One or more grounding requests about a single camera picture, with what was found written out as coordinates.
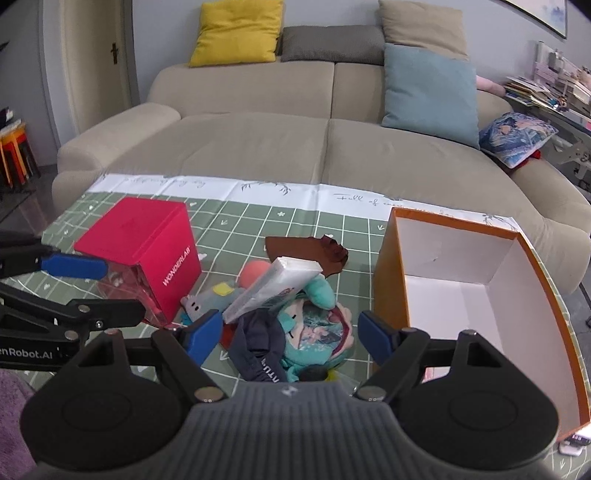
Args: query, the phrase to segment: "green cutting mat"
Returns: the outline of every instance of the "green cutting mat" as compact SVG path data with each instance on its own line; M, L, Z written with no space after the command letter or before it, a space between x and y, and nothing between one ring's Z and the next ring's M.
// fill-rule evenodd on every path
M121 193L86 193L47 228L43 241L71 252L73 243L124 196ZM372 307L372 269L382 245L385 222L222 200L136 196L186 204L197 251L207 254L201 261L203 273L192 293L221 281L235 280L250 259L268 259L264 246L266 236L331 236L349 250L349 261L341 274L329 277L328 281L337 294L337 301L351 310L353 334L357 338L359 313ZM94 281L56 278L43 272L11 278L8 283L59 303L75 298L101 298ZM123 329L123 333L126 338L143 338L154 330L152 326L141 324ZM202 368L227 393L232 394L238 386L240 376L221 346L213 350ZM369 377L371 359L361 342L356 340L350 358L338 371L344 385L351 390ZM134 367L134 372L155 378L151 367ZM39 388L51 375L32 371L19 374L34 388Z

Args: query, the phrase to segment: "beige sofa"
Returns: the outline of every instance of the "beige sofa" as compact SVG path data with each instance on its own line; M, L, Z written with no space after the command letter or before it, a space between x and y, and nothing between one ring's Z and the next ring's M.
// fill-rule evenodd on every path
M514 217L562 293L591 252L591 206L554 167L507 176L473 148L383 128L382 67L295 61L158 75L148 102L59 152L54 202L65 210L100 173L204 175L328 183ZM510 110L479 92L485 126Z

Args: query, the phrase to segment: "beige pillow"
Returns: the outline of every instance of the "beige pillow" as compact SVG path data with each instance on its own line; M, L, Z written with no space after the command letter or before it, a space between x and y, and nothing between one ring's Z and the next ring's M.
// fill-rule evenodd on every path
M463 13L421 2L379 0L388 43L427 48L453 59L468 59Z

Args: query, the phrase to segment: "teal plush toy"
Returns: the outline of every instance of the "teal plush toy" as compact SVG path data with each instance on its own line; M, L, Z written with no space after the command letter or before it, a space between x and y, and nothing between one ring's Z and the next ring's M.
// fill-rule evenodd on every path
M339 365L353 347L351 312L336 303L334 291L321 274L304 287L304 293L284 305L277 318L286 340L281 363L291 382L298 381L298 373L310 365Z

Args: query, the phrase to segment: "door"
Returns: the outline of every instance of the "door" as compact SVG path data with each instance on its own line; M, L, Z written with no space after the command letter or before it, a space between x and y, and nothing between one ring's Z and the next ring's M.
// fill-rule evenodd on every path
M62 55L77 133L131 106L122 0L61 0Z

